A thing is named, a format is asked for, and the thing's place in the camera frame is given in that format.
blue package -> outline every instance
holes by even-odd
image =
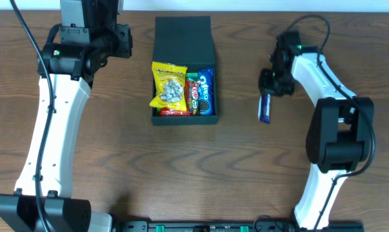
[[[270,114],[270,94],[266,93],[260,96],[259,113],[257,114],[257,116],[259,117],[259,121],[269,124],[270,123],[269,114]]]
[[[200,115],[213,115],[213,68],[207,68],[198,72],[200,79],[199,109]]]

white wall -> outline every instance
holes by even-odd
[[[15,1],[20,9],[59,9],[59,0]],[[389,12],[389,0],[125,0],[124,10]]]

black box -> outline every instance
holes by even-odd
[[[210,16],[156,17],[153,61],[187,66],[187,73],[213,68],[214,115],[191,117],[158,117],[153,108],[154,126],[216,124],[217,91],[215,83],[215,53]]]

wood grain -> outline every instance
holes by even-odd
[[[304,13],[124,12],[133,56],[110,58],[95,76],[79,128],[74,198],[95,210],[152,220],[288,217],[309,172],[304,142],[314,107],[301,86],[274,98],[270,125],[256,119],[260,69],[275,36]],[[42,46],[59,12],[23,12]],[[217,50],[219,123],[153,127],[150,121],[155,16],[211,15]],[[323,14],[324,52],[340,80],[375,104],[372,167],[346,181],[332,219],[359,219],[389,231],[389,14]],[[305,44],[321,23],[300,24]],[[15,15],[0,11],[0,193],[11,193],[29,150],[38,105],[36,56]],[[9,231],[0,219],[0,231]]]

yellow package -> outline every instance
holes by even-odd
[[[152,70],[156,93],[150,106],[186,111],[184,85],[187,67],[153,62]]]

